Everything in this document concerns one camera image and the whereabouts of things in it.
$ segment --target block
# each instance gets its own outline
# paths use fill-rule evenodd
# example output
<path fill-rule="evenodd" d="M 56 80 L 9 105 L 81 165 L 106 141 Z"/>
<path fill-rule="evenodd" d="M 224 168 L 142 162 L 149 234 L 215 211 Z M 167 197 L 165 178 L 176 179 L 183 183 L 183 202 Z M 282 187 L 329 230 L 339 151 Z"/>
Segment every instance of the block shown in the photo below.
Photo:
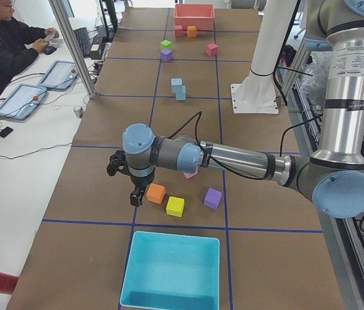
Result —
<path fill-rule="evenodd" d="M 187 30 L 188 30 L 188 37 L 196 37 L 197 36 L 196 26 L 188 26 Z"/>
<path fill-rule="evenodd" d="M 215 43 L 210 43 L 207 45 L 208 56 L 215 56 L 218 53 L 218 46 Z"/>
<path fill-rule="evenodd" d="M 168 40 L 163 40 L 161 42 L 161 50 L 164 50 L 164 49 L 169 49 L 169 50 L 172 50 L 172 42 L 168 41 Z"/>
<path fill-rule="evenodd" d="M 164 48 L 161 50 L 161 60 L 167 63 L 168 61 L 172 60 L 172 51 Z"/>
<path fill-rule="evenodd" d="M 185 176 L 186 179 L 191 179 L 193 178 L 195 175 L 197 174 L 197 167 L 194 173 L 184 173 L 183 175 Z"/>
<path fill-rule="evenodd" d="M 175 36 L 176 37 L 183 37 L 182 25 L 175 25 Z"/>
<path fill-rule="evenodd" d="M 182 86 L 182 91 L 175 93 L 175 98 L 178 101 L 183 101 L 187 99 L 187 88 Z"/>
<path fill-rule="evenodd" d="M 221 201 L 222 192 L 209 188 L 207 195 L 205 196 L 205 200 L 203 202 L 204 205 L 210 207 L 211 209 L 218 209 L 219 202 Z"/>
<path fill-rule="evenodd" d="M 165 197 L 165 186 L 155 183 L 150 184 L 146 197 L 150 202 L 162 203 L 163 197 Z"/>
<path fill-rule="evenodd" d="M 167 214 L 182 217 L 185 199 L 170 196 L 167 204 Z"/>
<path fill-rule="evenodd" d="M 172 87 L 172 93 L 176 94 L 177 92 L 182 92 L 182 79 L 175 78 L 170 79 L 170 86 Z"/>

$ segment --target person's hand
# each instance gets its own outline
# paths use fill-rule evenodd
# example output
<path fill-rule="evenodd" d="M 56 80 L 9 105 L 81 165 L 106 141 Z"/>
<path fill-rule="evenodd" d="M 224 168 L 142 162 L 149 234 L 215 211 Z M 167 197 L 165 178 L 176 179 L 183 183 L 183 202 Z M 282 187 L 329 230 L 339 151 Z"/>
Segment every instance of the person's hand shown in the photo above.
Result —
<path fill-rule="evenodd" d="M 45 36 L 48 36 L 49 34 L 51 34 L 52 32 L 54 32 L 54 38 L 57 39 L 60 35 L 59 32 L 57 31 L 56 28 L 47 28 L 45 30 Z"/>
<path fill-rule="evenodd" d="M 49 45 L 49 42 L 44 42 L 43 39 L 37 39 L 33 43 L 33 48 L 40 54 L 47 45 Z"/>

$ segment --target keyboard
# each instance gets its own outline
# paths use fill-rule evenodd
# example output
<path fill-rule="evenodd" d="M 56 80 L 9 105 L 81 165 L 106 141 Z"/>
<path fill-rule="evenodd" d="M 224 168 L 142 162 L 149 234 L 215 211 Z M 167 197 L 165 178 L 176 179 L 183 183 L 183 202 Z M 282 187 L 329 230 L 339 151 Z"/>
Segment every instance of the keyboard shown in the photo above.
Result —
<path fill-rule="evenodd" d="M 86 27 L 78 28 L 73 30 L 74 35 L 76 36 L 77 43 L 79 43 L 79 47 L 81 49 L 81 53 L 83 57 L 87 57 L 90 54 L 90 40 Z"/>

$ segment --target light blue tray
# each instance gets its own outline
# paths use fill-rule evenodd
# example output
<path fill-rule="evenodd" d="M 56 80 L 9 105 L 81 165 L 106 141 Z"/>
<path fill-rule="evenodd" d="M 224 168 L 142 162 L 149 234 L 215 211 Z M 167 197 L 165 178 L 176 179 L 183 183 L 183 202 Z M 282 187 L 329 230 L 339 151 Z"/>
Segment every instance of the light blue tray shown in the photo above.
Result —
<path fill-rule="evenodd" d="M 120 304 L 157 310 L 219 310 L 219 240 L 135 232 Z"/>

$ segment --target man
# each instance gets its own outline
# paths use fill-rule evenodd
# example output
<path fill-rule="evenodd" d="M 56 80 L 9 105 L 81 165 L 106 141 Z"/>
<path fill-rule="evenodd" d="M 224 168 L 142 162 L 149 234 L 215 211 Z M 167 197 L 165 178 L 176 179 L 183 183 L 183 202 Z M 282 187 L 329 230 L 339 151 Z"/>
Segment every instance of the man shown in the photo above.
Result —
<path fill-rule="evenodd" d="M 12 78 L 30 66 L 48 43 L 43 41 L 55 28 L 35 28 L 13 18 L 14 2 L 0 0 L 0 93 Z M 25 44 L 32 44 L 27 49 Z"/>

